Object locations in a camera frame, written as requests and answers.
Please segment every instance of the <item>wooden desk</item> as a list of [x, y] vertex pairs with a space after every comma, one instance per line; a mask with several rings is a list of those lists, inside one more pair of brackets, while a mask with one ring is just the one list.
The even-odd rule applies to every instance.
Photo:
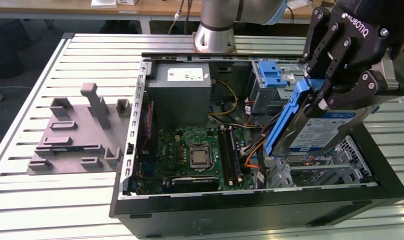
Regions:
[[[90, 9], [92, 0], [0, 0], [0, 18], [8, 19], [78, 19], [78, 20], [137, 20], [142, 34], [151, 34], [151, 21], [172, 21], [181, 0], [138, 0], [136, 5], [118, 4], [117, 8]], [[179, 21], [185, 19], [187, 2]], [[193, 0], [189, 20], [200, 21], [201, 0]], [[293, 22], [308, 24], [312, 7], [293, 10]], [[287, 11], [279, 23], [288, 24]]]
[[0, 13], [120, 15], [120, 11], [140, 14], [142, 0], [136, 5], [90, 9], [92, 0], [0, 0]]
[[[201, 1], [203, 0], [193, 0], [193, 4], [191, 7], [189, 15], [193, 17], [199, 17], [201, 15]], [[140, 9], [141, 15], [149, 16], [173, 16], [177, 12], [180, 7], [181, 0], [142, 0], [142, 5]], [[309, 20], [312, 16], [313, 8], [311, 6], [304, 6], [293, 10], [293, 18], [295, 23], [297, 23], [296, 19], [300, 20]], [[188, 4], [184, 3], [183, 7], [183, 15], [188, 13]], [[283, 18], [291, 19], [291, 12], [285, 11]]]

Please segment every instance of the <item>floor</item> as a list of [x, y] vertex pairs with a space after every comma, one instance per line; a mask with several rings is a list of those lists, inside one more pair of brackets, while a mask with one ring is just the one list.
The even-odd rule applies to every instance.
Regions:
[[[32, 46], [18, 52], [18, 57], [25, 65], [25, 72], [10, 79], [0, 79], [0, 87], [32, 87], [44, 70], [45, 64], [56, 49], [64, 33], [98, 33], [104, 26], [102, 20], [54, 20], [54, 27], [46, 28], [45, 22], [40, 19], [22, 21], [28, 36], [32, 40]], [[152, 33], [165, 34], [169, 28], [169, 22], [153, 22]], [[138, 24], [130, 22], [138, 31]], [[196, 30], [197, 24], [189, 24], [189, 31]], [[180, 33], [183, 29], [181, 22], [179, 22], [175, 33]], [[255, 24], [239, 24], [235, 26], [236, 35], [264, 35], [264, 36], [304, 36], [307, 25], [296, 24], [289, 28], [285, 24], [276, 26], [261, 26]], [[399, 71], [404, 77], [404, 54], [395, 61], [395, 70]], [[8, 131], [16, 114], [26, 99], [30, 89], [28, 88], [0, 88], [4, 99], [0, 102], [0, 141]]]

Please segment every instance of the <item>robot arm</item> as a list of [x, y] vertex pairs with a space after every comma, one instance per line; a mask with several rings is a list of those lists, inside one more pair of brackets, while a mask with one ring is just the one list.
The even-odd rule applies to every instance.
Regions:
[[233, 22], [271, 25], [280, 20], [287, 0], [204, 0], [195, 46], [200, 53], [235, 50]]
[[404, 96], [392, 59], [404, 48], [404, 0], [339, 0], [316, 8], [297, 83], [265, 142], [271, 155], [328, 154], [379, 105]]

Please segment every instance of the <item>aluminum table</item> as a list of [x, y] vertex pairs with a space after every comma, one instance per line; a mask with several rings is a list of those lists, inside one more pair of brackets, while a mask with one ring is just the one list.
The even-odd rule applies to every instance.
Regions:
[[[239, 53], [301, 54], [304, 38], [237, 36]], [[0, 144], [0, 240], [132, 240], [110, 219], [114, 172], [28, 176], [28, 162], [54, 97], [88, 104], [80, 87], [97, 84], [106, 103], [130, 98], [141, 52], [193, 52], [184, 35], [76, 34], [64, 38]], [[404, 97], [381, 105], [365, 126], [404, 184]], [[183, 239], [404, 239], [404, 200], [328, 227], [235, 232]]]

